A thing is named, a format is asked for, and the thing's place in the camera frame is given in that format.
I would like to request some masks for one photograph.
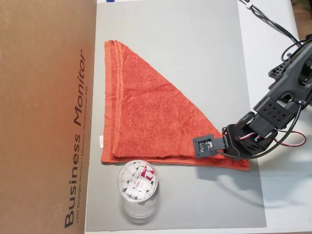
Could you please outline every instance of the gray surface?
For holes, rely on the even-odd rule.
[[[110,39],[150,63],[220,130],[250,106],[236,0],[98,4],[86,230],[265,227],[257,161],[250,172],[156,165],[157,215],[141,226],[123,217],[116,185],[121,165],[100,163],[98,139],[104,126],[104,42]]]

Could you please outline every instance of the folded towel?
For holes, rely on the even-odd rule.
[[[119,41],[105,42],[102,162],[155,163],[248,170],[247,160],[197,159],[192,138],[220,132],[168,80]]]

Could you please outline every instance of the black robotic arm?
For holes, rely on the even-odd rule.
[[[235,159],[252,159],[275,149],[291,132],[300,112],[312,101],[312,39],[295,51],[289,59],[273,68],[269,76],[274,78],[270,91],[236,124],[222,129],[222,138],[213,135],[193,139],[197,158],[217,153]],[[278,131],[287,127],[287,133],[272,148]]]

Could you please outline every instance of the sugar cube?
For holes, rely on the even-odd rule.
[[[129,173],[130,173],[131,175],[133,175],[135,172],[137,172],[137,169],[136,169],[136,167],[135,167],[134,164],[130,164],[130,165],[127,167],[127,170],[129,171]]]
[[[122,183],[121,183],[121,187],[122,187],[123,189],[126,189],[126,188],[128,187],[128,182],[127,182],[127,181],[122,182]]]
[[[146,190],[151,190],[152,189],[152,185],[151,184],[147,184],[146,185]]]
[[[143,171],[143,168],[144,168],[144,166],[139,166],[137,171],[141,173]]]
[[[135,177],[135,178],[138,178],[138,176],[140,175],[140,173],[141,173],[141,171],[140,171],[140,170],[137,170],[136,173],[134,174],[134,177]]]
[[[147,172],[147,173],[145,173],[145,177],[153,178],[153,173]]]
[[[126,190],[126,194],[131,195],[134,188],[128,187]]]
[[[138,189],[132,189],[131,197],[137,197],[139,190]]]
[[[140,192],[138,192],[137,198],[138,199],[144,199],[144,195],[145,195],[145,193],[140,191]]]
[[[147,170],[148,172],[151,172],[153,169],[151,168],[150,165],[147,165],[147,166],[146,166],[146,170]]]
[[[129,172],[125,172],[123,175],[122,175],[122,180],[123,181],[129,181],[131,179],[132,175],[129,173]]]
[[[145,167],[146,163],[145,162],[140,162],[140,166]]]
[[[135,186],[135,183],[131,180],[128,183],[128,188],[133,188]]]
[[[140,163],[139,162],[135,162],[134,164],[133,164],[135,167],[136,167],[136,169],[140,166]]]
[[[134,183],[137,181],[137,178],[135,176],[131,177],[131,181],[133,181]]]

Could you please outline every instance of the brown cardboard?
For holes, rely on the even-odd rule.
[[[2,1],[0,22],[0,233],[83,233],[96,1]]]

